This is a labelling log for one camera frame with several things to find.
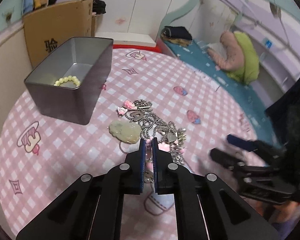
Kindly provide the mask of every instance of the gray metal box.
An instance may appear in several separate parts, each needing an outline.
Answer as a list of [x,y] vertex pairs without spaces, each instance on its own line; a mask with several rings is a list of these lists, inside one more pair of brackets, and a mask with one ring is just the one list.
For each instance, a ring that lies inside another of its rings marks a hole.
[[[47,56],[26,78],[25,84],[40,113],[86,125],[111,71],[113,40],[74,37]],[[56,80],[76,76],[54,86]]]

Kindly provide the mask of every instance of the yellow bead bracelet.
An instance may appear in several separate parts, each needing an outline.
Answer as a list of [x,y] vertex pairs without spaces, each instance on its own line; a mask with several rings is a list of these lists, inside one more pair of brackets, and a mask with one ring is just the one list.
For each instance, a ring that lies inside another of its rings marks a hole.
[[59,80],[56,81],[56,83],[54,84],[54,86],[60,86],[60,84],[64,83],[64,82],[68,82],[68,81],[73,81],[73,83],[79,87],[81,85],[81,82],[79,81],[79,79],[77,79],[76,76],[68,76],[68,77],[63,77],[60,78]]

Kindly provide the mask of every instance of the metal screw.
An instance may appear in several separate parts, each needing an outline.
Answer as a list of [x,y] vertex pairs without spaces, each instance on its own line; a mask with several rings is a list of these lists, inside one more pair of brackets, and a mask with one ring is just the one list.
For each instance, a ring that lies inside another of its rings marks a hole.
[[178,164],[175,164],[175,163],[169,163],[168,164],[168,168],[170,170],[176,170],[178,168]]
[[213,173],[209,173],[207,175],[207,179],[210,180],[210,181],[216,181],[217,180],[217,176]]
[[130,168],[130,165],[127,163],[122,163],[119,168],[120,170],[126,171],[127,169]]
[[84,174],[84,175],[81,176],[81,180],[82,180],[83,182],[87,182],[87,181],[89,181],[90,179],[91,179],[91,176],[90,176],[89,174]]
[[245,183],[251,183],[252,182],[252,179],[251,178],[243,178],[243,181]]

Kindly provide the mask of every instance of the pink strawberry print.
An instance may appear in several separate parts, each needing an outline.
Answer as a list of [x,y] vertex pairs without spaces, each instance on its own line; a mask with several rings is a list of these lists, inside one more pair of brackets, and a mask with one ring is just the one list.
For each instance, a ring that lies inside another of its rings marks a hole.
[[194,111],[188,110],[187,112],[188,119],[191,123],[201,124],[200,116],[198,116]]
[[186,96],[188,94],[188,92],[183,87],[180,86],[174,87],[173,90],[181,96]]

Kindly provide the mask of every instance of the blue mattress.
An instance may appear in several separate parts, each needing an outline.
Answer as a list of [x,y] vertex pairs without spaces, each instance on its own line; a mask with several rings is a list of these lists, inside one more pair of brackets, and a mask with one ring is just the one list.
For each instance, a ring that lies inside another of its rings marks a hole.
[[272,124],[265,115],[266,108],[251,86],[242,85],[223,71],[217,71],[202,42],[201,47],[194,41],[186,48],[167,41],[165,44],[180,60],[206,73],[232,95],[245,112],[259,140],[279,147]]

